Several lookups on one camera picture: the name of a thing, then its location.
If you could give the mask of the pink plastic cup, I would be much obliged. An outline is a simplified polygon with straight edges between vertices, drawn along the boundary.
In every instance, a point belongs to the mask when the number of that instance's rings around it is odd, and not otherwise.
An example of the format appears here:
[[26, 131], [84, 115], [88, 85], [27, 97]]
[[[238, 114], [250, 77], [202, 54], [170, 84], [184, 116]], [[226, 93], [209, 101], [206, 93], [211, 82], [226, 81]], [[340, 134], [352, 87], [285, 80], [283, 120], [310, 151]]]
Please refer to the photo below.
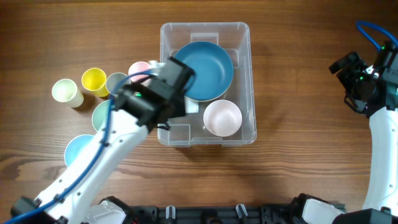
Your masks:
[[[129, 67], [128, 75], [133, 75], [135, 73], [144, 72], [146, 70], [150, 70], [151, 68], [152, 68], [151, 65], [147, 62], [135, 62], [134, 64], [132, 64]], [[147, 77], [147, 75], [136, 75], [136, 76], [131, 77], [130, 80], [132, 82], [136, 82], [136, 81], [141, 80], [146, 77]]]

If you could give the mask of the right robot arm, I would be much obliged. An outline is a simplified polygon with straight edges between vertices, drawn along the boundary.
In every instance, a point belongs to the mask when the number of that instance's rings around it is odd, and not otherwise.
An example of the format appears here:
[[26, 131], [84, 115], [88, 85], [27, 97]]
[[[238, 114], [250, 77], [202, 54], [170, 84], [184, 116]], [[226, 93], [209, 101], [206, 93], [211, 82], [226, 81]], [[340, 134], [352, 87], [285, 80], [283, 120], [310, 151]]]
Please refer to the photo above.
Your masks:
[[289, 223], [397, 223], [397, 44], [383, 43], [372, 66], [356, 52], [330, 65], [345, 88], [344, 103], [365, 115], [371, 130], [371, 171], [361, 210], [345, 213], [330, 202], [300, 194]]

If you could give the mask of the mint green bowl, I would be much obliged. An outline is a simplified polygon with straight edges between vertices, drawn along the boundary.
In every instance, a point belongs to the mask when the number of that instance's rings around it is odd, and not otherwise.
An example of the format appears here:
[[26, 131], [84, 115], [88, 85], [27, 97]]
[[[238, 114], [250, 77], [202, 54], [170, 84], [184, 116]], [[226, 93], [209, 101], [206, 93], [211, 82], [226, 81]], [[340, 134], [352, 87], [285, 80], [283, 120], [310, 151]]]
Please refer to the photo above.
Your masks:
[[110, 102], [111, 100], [105, 100], [94, 109], [91, 122], [95, 131], [99, 131], [101, 125], [106, 121]]

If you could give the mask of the cream large bowl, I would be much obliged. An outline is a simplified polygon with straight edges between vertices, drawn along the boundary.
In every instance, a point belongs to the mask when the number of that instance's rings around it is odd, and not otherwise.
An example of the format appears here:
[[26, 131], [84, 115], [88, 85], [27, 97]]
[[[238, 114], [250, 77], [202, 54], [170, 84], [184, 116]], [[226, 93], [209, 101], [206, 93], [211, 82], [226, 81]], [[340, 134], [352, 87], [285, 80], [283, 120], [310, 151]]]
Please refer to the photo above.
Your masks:
[[208, 101], [223, 99], [224, 96], [225, 96], [225, 94], [222, 94], [222, 95], [220, 95], [220, 96], [217, 96], [217, 97], [214, 97], [214, 98], [211, 98], [211, 99], [207, 99], [207, 100], [198, 100], [198, 99], [190, 98], [190, 97], [188, 97], [188, 96], [185, 96], [185, 98], [186, 98], [187, 100], [190, 100], [190, 101], [193, 101], [193, 102], [208, 102]]

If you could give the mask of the yellow plastic cup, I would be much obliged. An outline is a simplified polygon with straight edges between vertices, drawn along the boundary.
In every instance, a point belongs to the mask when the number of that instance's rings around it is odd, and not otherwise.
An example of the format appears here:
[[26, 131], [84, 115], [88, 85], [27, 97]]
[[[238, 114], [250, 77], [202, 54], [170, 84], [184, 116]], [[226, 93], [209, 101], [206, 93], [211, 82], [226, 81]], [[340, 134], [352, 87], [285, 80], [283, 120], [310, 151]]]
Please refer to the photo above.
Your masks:
[[98, 97], [106, 97], [109, 91], [106, 89], [107, 76], [100, 68], [89, 68], [81, 78], [83, 87]]

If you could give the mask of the light blue small bowl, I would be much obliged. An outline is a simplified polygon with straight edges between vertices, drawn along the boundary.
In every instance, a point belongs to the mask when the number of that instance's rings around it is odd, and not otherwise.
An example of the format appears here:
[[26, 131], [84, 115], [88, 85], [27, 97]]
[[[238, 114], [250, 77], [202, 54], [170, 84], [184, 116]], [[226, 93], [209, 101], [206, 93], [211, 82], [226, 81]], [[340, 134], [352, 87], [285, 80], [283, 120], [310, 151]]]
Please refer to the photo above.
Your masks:
[[67, 145], [64, 152], [64, 161], [69, 167], [77, 158], [81, 150], [94, 138], [91, 134], [82, 134], [73, 138]]

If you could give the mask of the clear plastic storage container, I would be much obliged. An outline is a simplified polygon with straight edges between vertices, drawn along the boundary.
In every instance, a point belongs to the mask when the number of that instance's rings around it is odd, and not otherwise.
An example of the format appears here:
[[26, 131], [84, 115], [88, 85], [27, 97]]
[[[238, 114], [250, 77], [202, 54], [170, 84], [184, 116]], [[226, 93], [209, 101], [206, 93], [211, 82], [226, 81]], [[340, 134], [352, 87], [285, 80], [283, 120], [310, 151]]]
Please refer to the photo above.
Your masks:
[[243, 22], [168, 22], [160, 29], [161, 62], [175, 57], [185, 45], [199, 41], [219, 45], [231, 57], [234, 78], [221, 100], [232, 101], [238, 106], [243, 116], [242, 125], [236, 133], [228, 137], [211, 134], [205, 128], [203, 114], [206, 107], [216, 100], [198, 102], [198, 113], [187, 113], [184, 117], [170, 119], [170, 130], [158, 130], [159, 142], [176, 147], [253, 143], [257, 137], [257, 127], [249, 26]]

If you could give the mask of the pale pink small bowl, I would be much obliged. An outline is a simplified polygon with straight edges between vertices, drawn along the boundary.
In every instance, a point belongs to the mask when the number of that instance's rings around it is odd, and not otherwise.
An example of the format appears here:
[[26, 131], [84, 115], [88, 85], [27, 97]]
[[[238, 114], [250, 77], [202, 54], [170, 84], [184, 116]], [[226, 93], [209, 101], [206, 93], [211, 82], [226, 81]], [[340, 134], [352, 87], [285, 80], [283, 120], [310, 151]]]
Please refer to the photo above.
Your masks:
[[215, 136], [228, 137], [241, 127], [243, 116], [236, 104], [228, 100], [210, 103], [203, 114], [205, 128]]

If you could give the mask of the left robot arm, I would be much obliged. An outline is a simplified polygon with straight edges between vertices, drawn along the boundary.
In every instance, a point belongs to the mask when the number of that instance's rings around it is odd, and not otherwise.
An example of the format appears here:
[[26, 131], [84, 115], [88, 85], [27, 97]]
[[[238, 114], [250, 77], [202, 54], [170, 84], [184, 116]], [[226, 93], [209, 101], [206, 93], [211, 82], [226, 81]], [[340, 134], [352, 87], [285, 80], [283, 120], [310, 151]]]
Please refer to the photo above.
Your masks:
[[109, 97], [105, 121], [67, 170], [35, 199], [21, 197], [9, 223], [82, 223], [90, 204], [111, 173], [153, 129], [168, 131], [170, 118], [186, 115], [185, 93], [196, 74], [174, 57], [156, 72], [127, 84]]

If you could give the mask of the cream plastic cup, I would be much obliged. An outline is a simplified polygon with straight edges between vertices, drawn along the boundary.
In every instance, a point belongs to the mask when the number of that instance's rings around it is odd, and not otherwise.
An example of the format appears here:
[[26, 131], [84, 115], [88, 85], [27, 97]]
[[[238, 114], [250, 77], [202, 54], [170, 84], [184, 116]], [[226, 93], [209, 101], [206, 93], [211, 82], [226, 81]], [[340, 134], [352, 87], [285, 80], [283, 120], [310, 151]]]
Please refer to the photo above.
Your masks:
[[54, 84], [52, 87], [52, 96], [57, 102], [66, 104], [71, 108], [81, 106], [84, 101], [84, 97], [76, 83], [66, 78]]

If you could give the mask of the grey plastic cup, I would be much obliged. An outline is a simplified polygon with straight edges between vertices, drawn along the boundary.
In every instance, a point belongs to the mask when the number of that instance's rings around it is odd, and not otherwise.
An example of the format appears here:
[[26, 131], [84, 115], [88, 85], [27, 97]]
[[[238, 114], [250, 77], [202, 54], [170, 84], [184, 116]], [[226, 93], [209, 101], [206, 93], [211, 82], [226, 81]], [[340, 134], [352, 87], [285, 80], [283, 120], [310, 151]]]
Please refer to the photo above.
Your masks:
[[110, 95], [115, 95], [117, 91], [116, 87], [121, 87], [123, 85], [130, 84], [131, 81], [125, 73], [116, 72], [110, 75], [106, 80], [106, 89], [109, 91]]

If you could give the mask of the dark blue bowl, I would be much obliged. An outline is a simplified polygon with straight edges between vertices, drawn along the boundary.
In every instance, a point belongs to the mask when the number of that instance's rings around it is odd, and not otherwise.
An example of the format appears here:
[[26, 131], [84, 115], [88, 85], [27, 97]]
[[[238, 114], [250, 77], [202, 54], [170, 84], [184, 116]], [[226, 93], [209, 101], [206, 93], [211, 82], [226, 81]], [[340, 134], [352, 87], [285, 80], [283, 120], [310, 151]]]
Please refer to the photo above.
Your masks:
[[185, 96], [198, 100], [211, 99], [222, 95], [232, 84], [233, 62], [219, 45], [205, 41], [192, 42], [182, 47], [175, 58], [195, 72]]

